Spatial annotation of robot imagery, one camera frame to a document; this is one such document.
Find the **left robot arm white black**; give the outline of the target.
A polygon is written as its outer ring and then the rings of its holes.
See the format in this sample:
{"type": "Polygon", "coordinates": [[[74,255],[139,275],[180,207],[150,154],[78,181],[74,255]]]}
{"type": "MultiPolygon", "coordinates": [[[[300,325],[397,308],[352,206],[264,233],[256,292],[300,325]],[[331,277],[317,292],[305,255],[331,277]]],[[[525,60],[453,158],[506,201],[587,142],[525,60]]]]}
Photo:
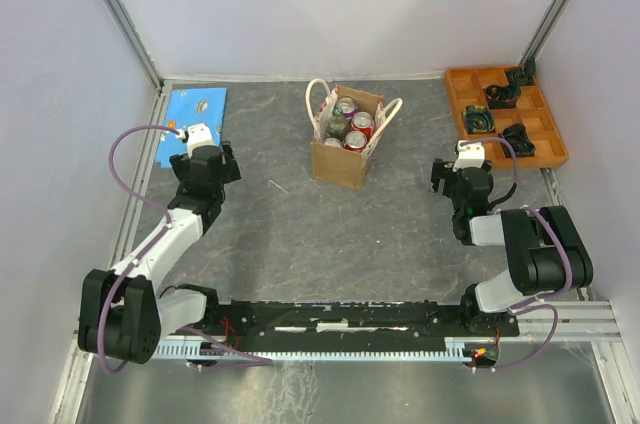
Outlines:
{"type": "Polygon", "coordinates": [[[240,179],[230,142],[202,145],[170,159],[179,181],[165,217],[133,250],[109,270],[94,269],[82,285],[78,329],[80,349],[108,363],[144,364],[160,340],[190,325],[209,334],[221,322],[214,291],[182,285],[162,295],[160,284],[180,257],[219,217],[225,186],[240,179]]]}

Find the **green glass bottle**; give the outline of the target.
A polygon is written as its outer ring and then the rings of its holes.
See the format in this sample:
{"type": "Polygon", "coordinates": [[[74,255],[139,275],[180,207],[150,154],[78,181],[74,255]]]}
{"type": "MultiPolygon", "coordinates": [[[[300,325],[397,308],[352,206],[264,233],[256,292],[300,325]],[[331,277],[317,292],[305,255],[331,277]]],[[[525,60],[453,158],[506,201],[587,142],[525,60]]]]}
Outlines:
{"type": "Polygon", "coordinates": [[[350,131],[351,126],[349,120],[344,116],[340,108],[335,107],[325,127],[326,137],[343,141],[350,131]]]}

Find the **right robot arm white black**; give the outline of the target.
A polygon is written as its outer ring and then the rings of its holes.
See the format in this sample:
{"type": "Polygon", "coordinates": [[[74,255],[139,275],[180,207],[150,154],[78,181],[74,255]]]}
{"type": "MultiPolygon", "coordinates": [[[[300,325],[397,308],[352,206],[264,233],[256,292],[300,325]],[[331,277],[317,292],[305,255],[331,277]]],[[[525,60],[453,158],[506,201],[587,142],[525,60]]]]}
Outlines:
{"type": "Polygon", "coordinates": [[[430,305],[426,319],[432,328],[477,337],[515,337],[518,312],[592,283],[591,257],[565,207],[499,211],[497,206],[510,199],[517,186],[492,201],[489,161],[462,168],[436,159],[431,185],[451,200],[457,240],[466,246],[501,247],[506,257],[506,269],[469,286],[459,305],[430,305]]]}

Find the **red cola can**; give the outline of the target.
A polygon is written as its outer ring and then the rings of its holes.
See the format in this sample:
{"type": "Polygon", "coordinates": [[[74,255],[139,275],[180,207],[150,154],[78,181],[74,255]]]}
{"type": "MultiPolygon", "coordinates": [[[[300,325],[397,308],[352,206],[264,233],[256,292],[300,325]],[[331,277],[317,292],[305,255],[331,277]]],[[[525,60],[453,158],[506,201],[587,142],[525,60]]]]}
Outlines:
{"type": "Polygon", "coordinates": [[[366,139],[370,140],[376,128],[375,119],[371,114],[360,111],[351,118],[351,128],[353,131],[362,132],[366,139]]]}
{"type": "Polygon", "coordinates": [[[367,135],[361,131],[349,132],[343,141],[343,148],[353,152],[362,152],[368,143],[367,135]]]}

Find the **purple soda can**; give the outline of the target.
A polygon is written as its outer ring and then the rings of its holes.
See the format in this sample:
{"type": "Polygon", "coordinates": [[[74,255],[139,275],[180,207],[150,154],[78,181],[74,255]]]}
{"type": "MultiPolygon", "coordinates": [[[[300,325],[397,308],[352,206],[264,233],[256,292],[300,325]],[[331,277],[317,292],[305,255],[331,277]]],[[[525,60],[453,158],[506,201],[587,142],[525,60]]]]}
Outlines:
{"type": "Polygon", "coordinates": [[[350,97],[343,97],[336,101],[335,107],[342,111],[344,117],[351,120],[359,112],[356,101],[350,97]]]}

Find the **silver top soda can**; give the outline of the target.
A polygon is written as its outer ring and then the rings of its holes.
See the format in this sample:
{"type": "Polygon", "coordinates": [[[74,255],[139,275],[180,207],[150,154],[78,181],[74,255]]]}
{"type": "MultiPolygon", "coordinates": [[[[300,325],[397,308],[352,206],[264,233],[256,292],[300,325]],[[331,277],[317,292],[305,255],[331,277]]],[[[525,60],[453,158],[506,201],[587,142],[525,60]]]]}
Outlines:
{"type": "Polygon", "coordinates": [[[335,147],[335,148],[343,148],[343,143],[336,138],[327,138],[323,141],[323,144],[326,146],[330,146],[330,147],[335,147]]]}

